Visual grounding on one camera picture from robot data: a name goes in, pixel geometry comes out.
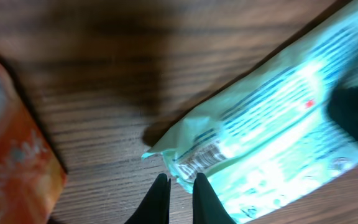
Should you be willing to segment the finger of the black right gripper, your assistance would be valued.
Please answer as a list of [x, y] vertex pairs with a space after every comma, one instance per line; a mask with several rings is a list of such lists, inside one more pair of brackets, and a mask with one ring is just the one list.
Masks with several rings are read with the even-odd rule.
[[327, 106], [329, 117], [358, 142], [358, 86], [333, 91]]

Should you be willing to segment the orange Kleenex tissue pack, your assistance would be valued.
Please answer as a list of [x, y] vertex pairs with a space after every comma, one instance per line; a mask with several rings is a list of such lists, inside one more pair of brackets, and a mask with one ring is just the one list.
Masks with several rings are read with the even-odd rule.
[[66, 179], [0, 63], [0, 223], [47, 223]]

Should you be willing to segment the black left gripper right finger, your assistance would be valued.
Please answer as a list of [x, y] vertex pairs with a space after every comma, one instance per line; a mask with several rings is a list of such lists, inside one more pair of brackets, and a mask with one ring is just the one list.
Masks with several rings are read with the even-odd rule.
[[193, 185], [193, 224], [235, 224], [203, 173]]

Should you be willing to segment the teal orange soup packet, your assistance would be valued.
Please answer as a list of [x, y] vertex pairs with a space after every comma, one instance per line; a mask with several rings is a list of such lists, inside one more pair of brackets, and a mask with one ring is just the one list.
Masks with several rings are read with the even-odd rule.
[[235, 223], [272, 213], [358, 166], [358, 142], [328, 117], [358, 86], [358, 1], [196, 106], [147, 151], [192, 192], [203, 173]]

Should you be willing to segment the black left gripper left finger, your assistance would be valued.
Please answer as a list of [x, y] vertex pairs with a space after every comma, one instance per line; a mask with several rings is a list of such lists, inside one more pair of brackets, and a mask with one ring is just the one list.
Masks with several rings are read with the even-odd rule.
[[159, 174], [125, 224], [169, 224], [171, 179]]

